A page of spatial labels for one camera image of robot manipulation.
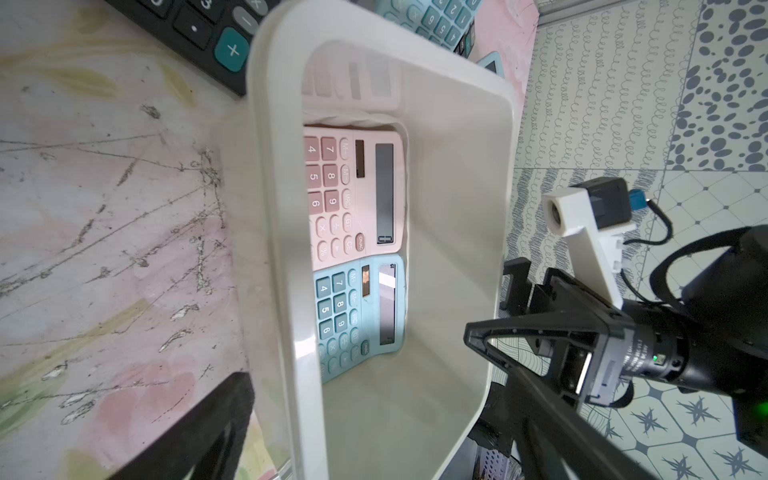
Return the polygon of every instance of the calculator display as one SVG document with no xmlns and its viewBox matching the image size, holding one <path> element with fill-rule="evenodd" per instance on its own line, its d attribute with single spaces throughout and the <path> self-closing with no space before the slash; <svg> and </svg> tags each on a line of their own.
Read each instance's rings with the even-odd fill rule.
<svg viewBox="0 0 768 480">
<path fill-rule="evenodd" d="M 395 145 L 376 144 L 376 242 L 395 241 Z"/>
<path fill-rule="evenodd" d="M 395 286 L 394 263 L 379 266 L 379 345 L 395 342 Z"/>
</svg>

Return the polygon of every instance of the calculator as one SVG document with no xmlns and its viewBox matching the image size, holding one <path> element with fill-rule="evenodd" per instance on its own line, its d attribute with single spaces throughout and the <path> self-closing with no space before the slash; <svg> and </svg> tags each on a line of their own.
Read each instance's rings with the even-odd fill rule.
<svg viewBox="0 0 768 480">
<path fill-rule="evenodd" d="M 376 0 L 374 11 L 453 50 L 467 31 L 482 0 Z"/>
<path fill-rule="evenodd" d="M 279 0 L 107 0 L 238 95 L 250 41 Z"/>
<path fill-rule="evenodd" d="M 323 383 L 402 346 L 406 275 L 400 255 L 375 255 L 314 273 Z"/>
<path fill-rule="evenodd" d="M 396 253 L 406 215 L 406 167 L 395 131 L 304 128 L 312 270 Z"/>
</svg>

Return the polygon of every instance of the plastic bin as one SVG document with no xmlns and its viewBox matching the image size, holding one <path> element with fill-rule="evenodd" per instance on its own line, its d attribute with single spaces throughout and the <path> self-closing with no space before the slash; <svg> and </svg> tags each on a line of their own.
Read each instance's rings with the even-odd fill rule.
<svg viewBox="0 0 768 480">
<path fill-rule="evenodd" d="M 267 449 L 276 465 L 290 458 L 296 478 L 436 478 L 490 384 L 490 365 L 462 336 L 498 305 L 521 111 L 513 87 L 338 0 L 276 8 L 247 78 L 219 148 Z M 304 124 L 396 129 L 406 149 L 405 341 L 324 386 Z"/>
</svg>

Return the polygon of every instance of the on/ac button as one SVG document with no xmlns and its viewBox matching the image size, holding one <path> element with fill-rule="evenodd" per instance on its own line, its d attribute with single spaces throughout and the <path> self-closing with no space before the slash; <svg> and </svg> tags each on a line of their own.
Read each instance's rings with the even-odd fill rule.
<svg viewBox="0 0 768 480">
<path fill-rule="evenodd" d="M 362 233 L 358 233 L 355 237 L 355 248 L 359 252 L 362 252 L 366 249 L 366 238 L 362 235 Z"/>
</svg>

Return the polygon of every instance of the teal calculator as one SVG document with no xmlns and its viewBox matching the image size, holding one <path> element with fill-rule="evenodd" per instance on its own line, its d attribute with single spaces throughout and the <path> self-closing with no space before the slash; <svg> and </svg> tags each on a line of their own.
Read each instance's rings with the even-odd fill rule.
<svg viewBox="0 0 768 480">
<path fill-rule="evenodd" d="M 396 352 L 406 320 L 400 255 L 374 255 L 314 273 L 323 383 L 365 359 Z"/>
<path fill-rule="evenodd" d="M 376 0 L 374 11 L 453 50 L 467 32 L 482 0 Z"/>
</svg>

